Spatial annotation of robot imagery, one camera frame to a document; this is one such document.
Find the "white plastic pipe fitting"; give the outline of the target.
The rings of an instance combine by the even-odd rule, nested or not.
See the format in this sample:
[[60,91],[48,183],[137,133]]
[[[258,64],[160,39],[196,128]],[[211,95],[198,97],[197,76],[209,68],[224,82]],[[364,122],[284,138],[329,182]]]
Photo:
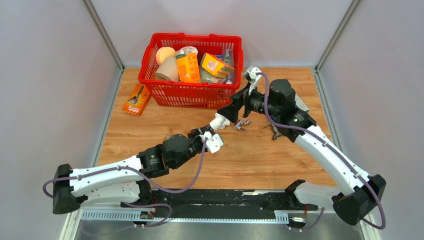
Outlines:
[[215,118],[209,123],[209,126],[214,130],[217,131],[219,129],[224,129],[228,127],[231,124],[231,122],[222,116],[219,113],[215,113]]

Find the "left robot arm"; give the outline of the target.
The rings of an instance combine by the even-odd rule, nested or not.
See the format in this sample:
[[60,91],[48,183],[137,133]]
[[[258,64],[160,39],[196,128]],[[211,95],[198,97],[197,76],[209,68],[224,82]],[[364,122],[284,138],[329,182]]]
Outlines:
[[43,184],[43,192],[52,198],[55,215],[68,214],[83,206],[119,202],[122,207],[155,208],[151,187],[171,194],[187,191],[196,182],[203,162],[199,162],[194,179],[181,189],[165,188],[152,179],[169,174],[206,152],[216,153],[224,142],[216,128],[206,125],[187,135],[174,134],[163,142],[124,160],[91,168],[59,165],[54,178]]

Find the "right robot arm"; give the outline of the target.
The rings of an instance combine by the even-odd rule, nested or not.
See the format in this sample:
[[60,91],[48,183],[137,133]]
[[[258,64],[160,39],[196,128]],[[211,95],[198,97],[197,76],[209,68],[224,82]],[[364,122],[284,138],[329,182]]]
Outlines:
[[286,79],[273,80],[260,93],[251,84],[231,96],[232,102],[217,113],[232,123],[238,121],[239,110],[243,117],[250,112],[264,114],[283,136],[312,156],[336,182],[337,188],[313,185],[304,180],[295,181],[285,195],[286,205],[299,209],[303,204],[333,210],[347,224],[356,225],[374,208],[378,208],[381,224],[367,224],[382,230],[386,216],[381,205],[386,187],[385,179],[371,176],[341,152],[324,134],[316,121],[295,103],[296,92]]

